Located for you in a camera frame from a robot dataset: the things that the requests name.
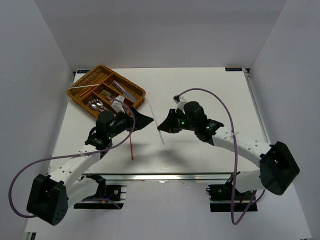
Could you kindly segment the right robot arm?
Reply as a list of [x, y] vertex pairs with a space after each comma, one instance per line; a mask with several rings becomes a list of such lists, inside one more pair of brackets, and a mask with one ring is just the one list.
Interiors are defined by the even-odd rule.
[[170, 134], [192, 131], [200, 141], [229, 150], [255, 164], [256, 170], [239, 172], [236, 178], [226, 182], [226, 195], [233, 200], [254, 190], [267, 190], [281, 196], [300, 173], [286, 144], [258, 142], [233, 133], [223, 123], [208, 118], [196, 101], [171, 108], [157, 129]]

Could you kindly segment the red chopstick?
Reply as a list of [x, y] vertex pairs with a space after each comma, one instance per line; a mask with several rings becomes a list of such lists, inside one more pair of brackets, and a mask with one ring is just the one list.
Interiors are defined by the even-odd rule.
[[[102, 83], [107, 83], [107, 82], [108, 82], [108, 80], [100, 81], [98, 86], [102, 85]], [[84, 88], [87, 88], [87, 90], [84, 91], [83, 93], [81, 93], [79, 96], [80, 96], [80, 97], [84, 97], [84, 96], [87, 95], [88, 93], [92, 92], [92, 91], [93, 91], [95, 88], [97, 88], [98, 86], [94, 86], [94, 87], [84, 87]]]
[[130, 155], [131, 155], [131, 160], [134, 159], [134, 152], [133, 152], [133, 142], [132, 142], [132, 137], [129, 137], [129, 143], [130, 143]]

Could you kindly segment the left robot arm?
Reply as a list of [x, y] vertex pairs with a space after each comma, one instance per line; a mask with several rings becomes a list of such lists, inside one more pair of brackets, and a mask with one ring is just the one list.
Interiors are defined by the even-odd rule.
[[106, 197], [106, 180], [98, 174], [85, 173], [100, 161], [113, 146], [112, 139], [128, 131], [142, 130], [153, 122], [133, 107], [132, 115], [125, 112], [113, 114], [105, 110], [98, 115], [95, 127], [76, 156], [48, 175], [39, 174], [33, 180], [26, 210], [43, 221], [57, 225], [68, 209], [85, 199]]

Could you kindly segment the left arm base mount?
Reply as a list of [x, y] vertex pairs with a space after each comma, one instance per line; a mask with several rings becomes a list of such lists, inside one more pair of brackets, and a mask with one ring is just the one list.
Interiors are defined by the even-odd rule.
[[94, 195], [86, 197], [76, 203], [74, 209], [85, 210], [121, 210], [127, 194], [127, 186], [115, 183], [107, 183], [101, 175], [85, 174], [79, 180], [94, 180], [97, 184], [97, 191]]

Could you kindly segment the pink-handled spoon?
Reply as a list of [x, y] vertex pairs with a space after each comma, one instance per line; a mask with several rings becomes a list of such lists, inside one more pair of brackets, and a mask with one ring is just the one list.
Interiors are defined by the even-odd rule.
[[89, 101], [89, 106], [90, 106], [90, 108], [93, 109], [93, 110], [98, 110], [98, 111], [100, 111], [100, 112], [104, 112], [104, 111], [105, 111], [105, 110], [99, 108], [98, 106], [96, 106], [96, 104], [95, 104], [95, 102], [94, 102], [94, 99], [91, 100], [91, 101]]

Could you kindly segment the dark floral-handled knife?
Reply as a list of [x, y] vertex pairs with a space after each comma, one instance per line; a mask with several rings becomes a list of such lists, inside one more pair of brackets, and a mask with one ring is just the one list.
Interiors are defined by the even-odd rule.
[[117, 88], [125, 98], [131, 100], [133, 103], [135, 103], [137, 100], [135, 99], [135, 97], [126, 89], [124, 89], [124, 87], [122, 85], [120, 85], [117, 81], [113, 80], [111, 83], [115, 88]]

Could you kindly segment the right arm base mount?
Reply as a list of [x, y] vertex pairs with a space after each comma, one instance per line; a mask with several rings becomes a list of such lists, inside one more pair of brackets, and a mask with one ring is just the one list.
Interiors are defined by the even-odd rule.
[[[203, 179], [207, 187], [205, 189], [209, 197], [209, 207], [211, 213], [230, 213], [232, 198], [232, 173], [208, 174]], [[253, 191], [240, 193], [235, 190], [233, 210], [240, 213], [245, 210], [250, 202]]]

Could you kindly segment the dark floral-handled spoon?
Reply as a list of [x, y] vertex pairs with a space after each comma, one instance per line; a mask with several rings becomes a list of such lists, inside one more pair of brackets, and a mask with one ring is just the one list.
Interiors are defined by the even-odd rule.
[[95, 105], [97, 106], [97, 107], [99, 107], [100, 109], [103, 109], [103, 110], [105, 110], [105, 111], [107, 111], [108, 109], [104, 106], [104, 104], [103, 104], [103, 102], [101, 101], [101, 100], [99, 100], [99, 99], [94, 99], [93, 100], [94, 101], [94, 103], [95, 103]]

